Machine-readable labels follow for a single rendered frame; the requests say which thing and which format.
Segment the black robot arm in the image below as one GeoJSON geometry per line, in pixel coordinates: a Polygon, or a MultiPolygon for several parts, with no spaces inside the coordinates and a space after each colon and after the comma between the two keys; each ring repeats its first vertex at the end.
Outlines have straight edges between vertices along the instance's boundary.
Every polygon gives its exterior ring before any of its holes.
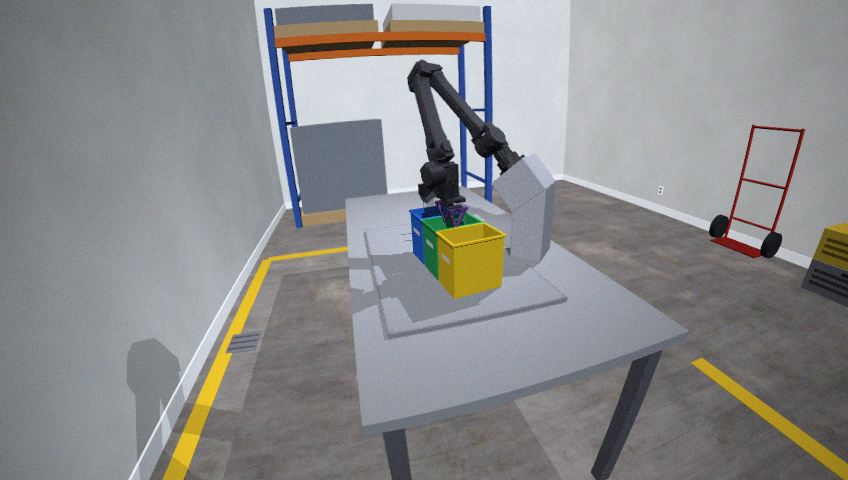
{"type": "Polygon", "coordinates": [[[429,203],[436,196],[444,200],[455,198],[455,187],[451,181],[459,180],[459,165],[451,161],[455,154],[450,140],[447,140],[443,131],[431,87],[466,126],[472,136],[471,141],[476,152],[483,158],[494,155],[494,158],[499,162],[497,166],[502,171],[499,175],[505,173],[516,162],[525,157],[524,155],[519,156],[516,151],[512,152],[502,130],[495,127],[492,122],[485,123],[477,116],[448,82],[441,71],[442,69],[439,64],[419,60],[407,77],[409,91],[413,92],[414,90],[413,93],[416,97],[425,132],[426,152],[430,161],[421,167],[420,173],[423,183],[422,186],[418,184],[420,198],[425,203],[429,203]],[[445,180],[450,182],[443,183],[445,180]]]}

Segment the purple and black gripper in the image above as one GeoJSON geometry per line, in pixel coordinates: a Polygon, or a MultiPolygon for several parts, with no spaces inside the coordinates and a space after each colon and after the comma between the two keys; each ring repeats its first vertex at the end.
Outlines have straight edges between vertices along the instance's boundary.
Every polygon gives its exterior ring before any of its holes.
{"type": "Polygon", "coordinates": [[[440,200],[435,201],[435,204],[438,207],[444,221],[448,221],[449,217],[450,217],[451,221],[453,223],[453,226],[456,227],[456,226],[460,225],[462,218],[464,217],[466,211],[468,210],[468,206],[465,205],[465,206],[462,207],[462,205],[453,205],[454,203],[466,202],[466,198],[459,195],[459,180],[458,181],[452,181],[452,183],[454,183],[454,187],[455,187],[455,198],[444,200],[443,198],[436,196],[436,198],[440,198],[440,200]],[[443,205],[447,208],[447,216],[445,216],[441,205],[443,205]],[[455,218],[454,218],[454,212],[458,212],[458,211],[461,211],[461,213],[460,213],[458,222],[456,223],[455,218]]]}

